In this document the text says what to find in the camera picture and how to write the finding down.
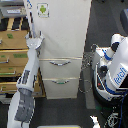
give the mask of label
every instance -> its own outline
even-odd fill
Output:
[[[9,70],[12,70],[13,68],[8,68]]]
[[[5,55],[1,55],[1,58],[6,58],[6,56]]]
[[[9,39],[13,39],[13,35],[12,34],[7,34]]]
[[[20,9],[7,10],[9,14],[20,14]]]
[[[113,76],[113,81],[117,85],[117,87],[122,84],[127,75],[127,72],[128,71],[120,64]]]
[[[14,58],[28,58],[27,54],[13,54]]]

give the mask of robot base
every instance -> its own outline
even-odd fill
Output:
[[[93,94],[96,98],[96,100],[102,105],[102,106],[106,106],[106,107],[113,107],[113,106],[117,106],[120,102],[120,99],[115,99],[113,98],[111,101],[106,100],[104,97],[102,97],[99,92],[97,91],[96,88],[96,82],[97,80],[94,79],[94,73],[92,74],[92,88],[93,88]]]

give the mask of sticker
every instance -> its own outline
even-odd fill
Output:
[[[8,68],[9,70],[13,69],[13,68]]]
[[[6,58],[6,56],[5,55],[1,55],[1,58]]]
[[[42,3],[37,5],[38,16],[39,17],[49,17],[49,7],[48,4]]]
[[[27,54],[13,54],[14,58],[28,58]]]
[[[13,35],[12,34],[7,34],[9,39],[13,39]]]
[[[20,9],[7,10],[7,13],[9,13],[9,14],[20,14]]]

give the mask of freezer drawer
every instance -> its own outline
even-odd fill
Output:
[[[0,49],[27,49],[25,36],[27,31],[0,32]]]
[[[77,98],[79,79],[44,79],[47,99]]]
[[[82,58],[79,59],[58,59],[40,61],[42,78],[69,78],[79,77],[82,65]]]
[[[21,76],[24,67],[0,67],[0,77]]]
[[[25,66],[28,62],[28,50],[1,50],[0,67]]]

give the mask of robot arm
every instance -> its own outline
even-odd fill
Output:
[[[22,76],[17,81],[17,92],[14,94],[8,111],[7,128],[29,128],[29,123],[34,113],[34,84],[39,68],[38,50],[43,40],[40,38],[28,38],[26,36],[28,50],[28,63]]]

